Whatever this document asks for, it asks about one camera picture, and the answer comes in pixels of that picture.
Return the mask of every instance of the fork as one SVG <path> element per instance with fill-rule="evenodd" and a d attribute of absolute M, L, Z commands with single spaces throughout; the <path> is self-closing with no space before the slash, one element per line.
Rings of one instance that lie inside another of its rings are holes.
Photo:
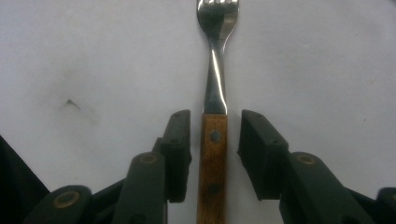
<path fill-rule="evenodd" d="M 225 223 L 227 105 L 224 87 L 224 48 L 236 24 L 238 0 L 198 0 L 197 17 L 210 47 L 207 76 L 197 224 Z"/>

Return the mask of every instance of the tabletop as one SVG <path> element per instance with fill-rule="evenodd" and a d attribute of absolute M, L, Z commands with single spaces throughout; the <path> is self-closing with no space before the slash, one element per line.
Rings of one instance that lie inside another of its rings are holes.
<path fill-rule="evenodd" d="M 236 154 L 242 109 L 348 188 L 396 186 L 396 1 L 240 0 L 225 49 L 228 223 L 282 223 Z M 0 134 L 49 190 L 97 192 L 191 111 L 192 163 L 169 223 L 195 223 L 209 51 L 194 0 L 0 1 Z"/>

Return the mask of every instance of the brown wooden handle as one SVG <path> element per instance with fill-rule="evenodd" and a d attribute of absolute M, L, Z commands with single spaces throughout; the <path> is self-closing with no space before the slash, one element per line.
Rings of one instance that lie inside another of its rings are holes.
<path fill-rule="evenodd" d="M 197 224 L 224 224 L 226 115 L 203 115 L 201 144 Z"/>

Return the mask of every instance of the fork head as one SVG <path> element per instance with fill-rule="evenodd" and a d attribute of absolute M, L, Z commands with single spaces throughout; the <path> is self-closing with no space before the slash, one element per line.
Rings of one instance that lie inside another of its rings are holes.
<path fill-rule="evenodd" d="M 238 0 L 198 0 L 197 16 L 201 29 L 210 40 L 225 41 L 238 18 Z"/>

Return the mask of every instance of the fork handle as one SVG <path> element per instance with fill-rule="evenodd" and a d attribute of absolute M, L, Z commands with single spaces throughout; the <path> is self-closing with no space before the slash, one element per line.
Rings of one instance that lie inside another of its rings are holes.
<path fill-rule="evenodd" d="M 203 114 L 197 224 L 225 223 L 227 115 Z"/>

